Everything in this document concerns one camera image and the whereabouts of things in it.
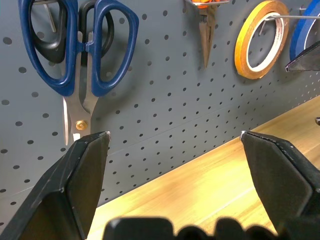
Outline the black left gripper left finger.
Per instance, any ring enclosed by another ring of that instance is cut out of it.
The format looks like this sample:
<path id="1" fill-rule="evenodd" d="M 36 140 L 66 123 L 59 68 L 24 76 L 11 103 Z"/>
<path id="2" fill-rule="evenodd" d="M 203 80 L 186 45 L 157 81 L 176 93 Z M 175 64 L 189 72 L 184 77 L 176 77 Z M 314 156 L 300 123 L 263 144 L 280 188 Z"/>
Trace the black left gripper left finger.
<path id="1" fill-rule="evenodd" d="M 76 140 L 38 180 L 2 240 L 85 240 L 103 188 L 110 132 Z"/>

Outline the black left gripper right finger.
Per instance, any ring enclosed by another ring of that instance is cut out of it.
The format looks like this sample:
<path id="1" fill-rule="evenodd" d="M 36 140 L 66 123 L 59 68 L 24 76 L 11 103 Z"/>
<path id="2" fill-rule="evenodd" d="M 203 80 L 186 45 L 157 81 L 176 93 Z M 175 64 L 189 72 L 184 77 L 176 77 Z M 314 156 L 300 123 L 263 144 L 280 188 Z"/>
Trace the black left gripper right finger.
<path id="1" fill-rule="evenodd" d="M 289 141 L 240 135 L 254 188 L 280 240 L 320 238 L 320 171 Z"/>

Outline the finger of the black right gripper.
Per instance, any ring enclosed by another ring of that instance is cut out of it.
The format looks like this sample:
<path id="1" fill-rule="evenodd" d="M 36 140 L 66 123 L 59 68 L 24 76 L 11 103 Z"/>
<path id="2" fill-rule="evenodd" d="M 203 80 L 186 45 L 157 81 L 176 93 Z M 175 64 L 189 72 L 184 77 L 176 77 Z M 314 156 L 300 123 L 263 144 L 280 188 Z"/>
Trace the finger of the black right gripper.
<path id="1" fill-rule="evenodd" d="M 304 49 L 286 66 L 287 72 L 306 72 L 320 70 L 320 42 L 317 41 Z"/>

